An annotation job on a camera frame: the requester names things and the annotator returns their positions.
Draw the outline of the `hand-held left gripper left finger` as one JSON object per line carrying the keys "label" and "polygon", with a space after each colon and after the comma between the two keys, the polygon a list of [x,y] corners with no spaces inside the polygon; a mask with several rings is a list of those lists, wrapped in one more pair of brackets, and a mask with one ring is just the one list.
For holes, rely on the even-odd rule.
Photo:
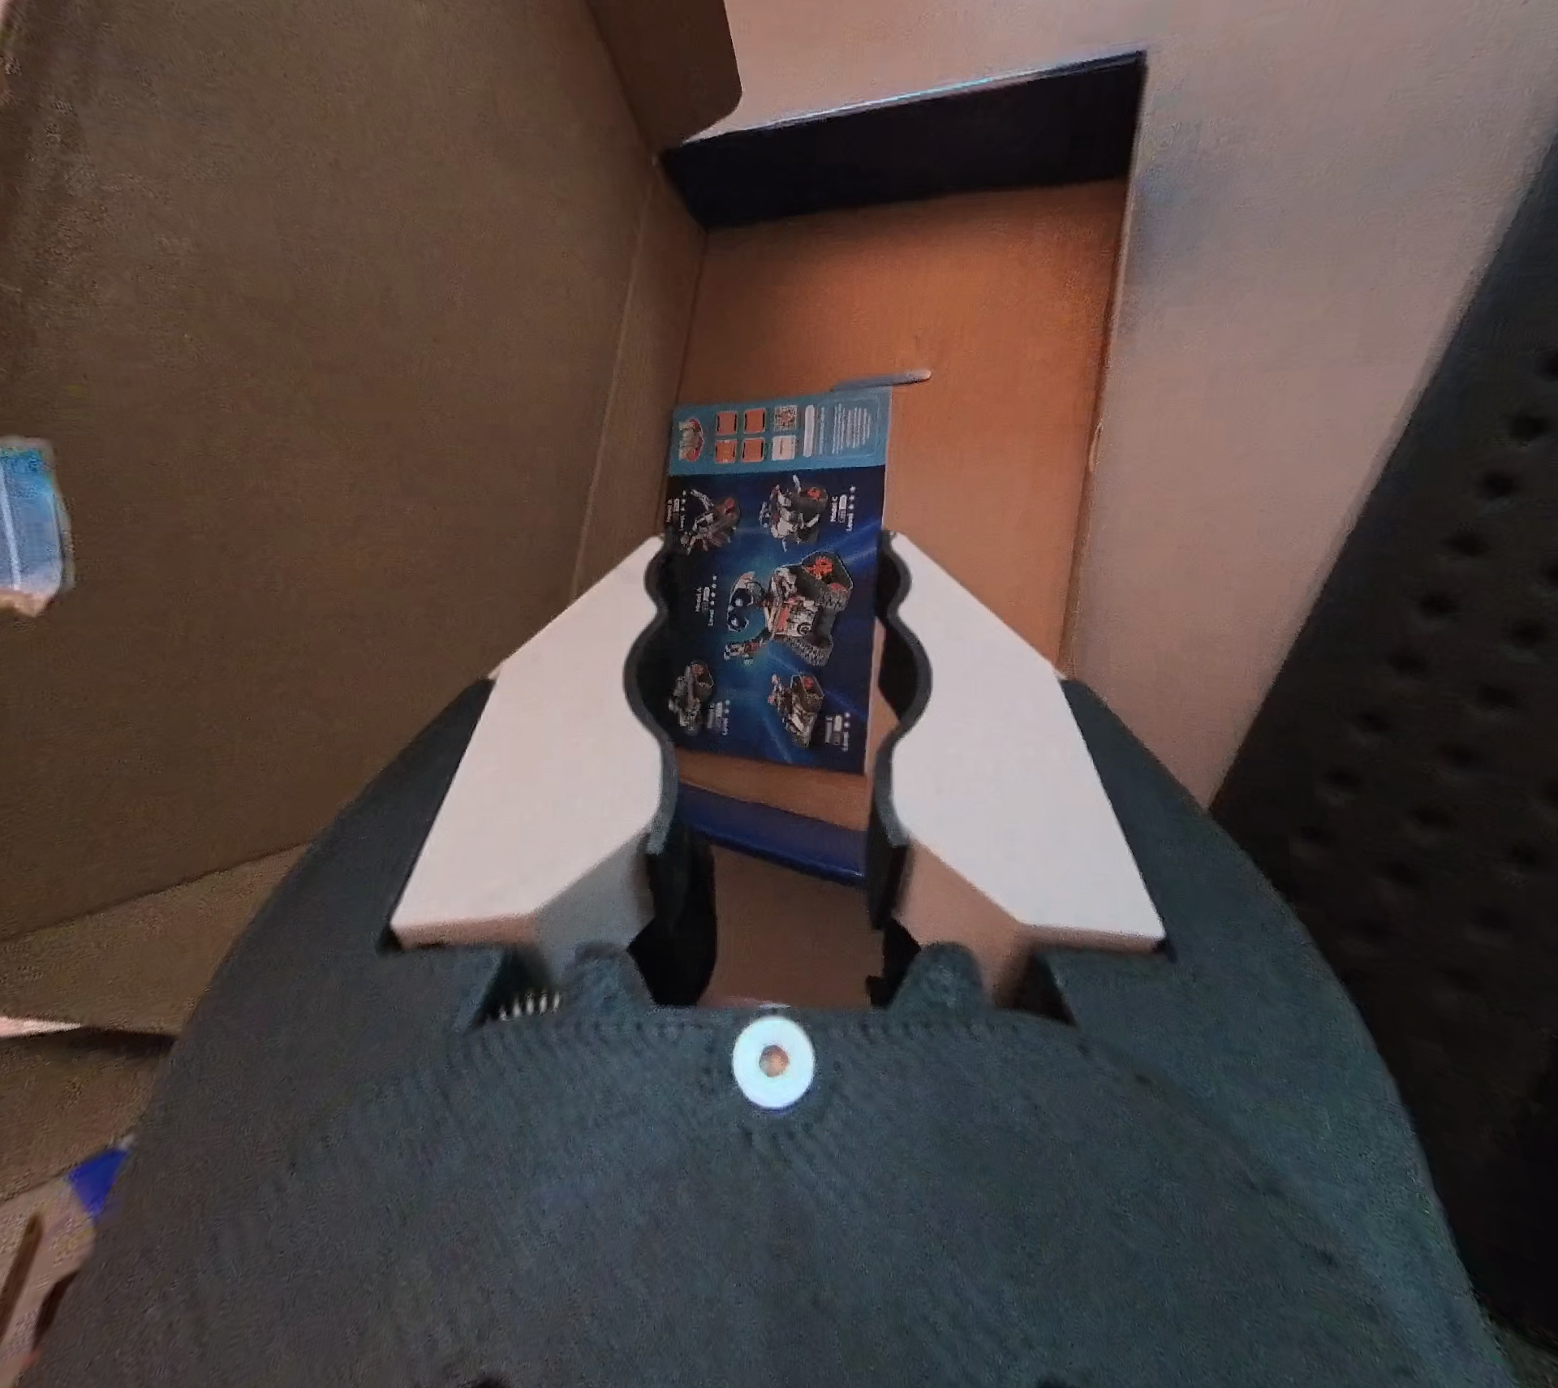
{"label": "hand-held left gripper left finger", "polygon": [[666,619],[662,557],[644,540],[497,667],[391,915],[402,948],[569,966],[650,928],[675,763],[633,658]]}

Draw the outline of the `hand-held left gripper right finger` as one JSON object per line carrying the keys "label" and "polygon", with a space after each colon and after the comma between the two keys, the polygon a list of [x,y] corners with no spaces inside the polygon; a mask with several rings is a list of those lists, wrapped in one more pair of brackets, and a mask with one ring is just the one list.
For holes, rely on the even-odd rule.
{"label": "hand-held left gripper right finger", "polygon": [[879,548],[868,915],[886,1005],[921,950],[998,1003],[1051,950],[1156,955],[1165,930],[1055,665],[905,533]]}

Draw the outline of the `blue robot kit booklet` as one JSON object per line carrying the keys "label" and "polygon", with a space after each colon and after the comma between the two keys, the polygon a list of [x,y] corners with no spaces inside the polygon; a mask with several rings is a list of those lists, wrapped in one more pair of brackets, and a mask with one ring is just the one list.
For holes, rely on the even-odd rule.
{"label": "blue robot kit booklet", "polygon": [[883,384],[673,410],[644,693],[686,752],[864,774],[890,428]]}
{"label": "blue robot kit booklet", "polygon": [[677,788],[675,816],[714,849],[846,889],[862,891],[866,886],[866,832],[862,831],[739,801],[686,783]]}

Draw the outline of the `blue robot kit box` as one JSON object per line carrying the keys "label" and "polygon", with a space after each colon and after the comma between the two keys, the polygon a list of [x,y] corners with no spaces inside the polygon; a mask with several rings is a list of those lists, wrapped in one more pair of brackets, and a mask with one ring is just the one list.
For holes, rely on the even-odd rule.
{"label": "blue robot kit box", "polygon": [[174,1034],[299,845],[653,526],[677,399],[936,368],[892,522],[1059,654],[1147,65],[692,138],[727,0],[22,0],[4,1014]]}

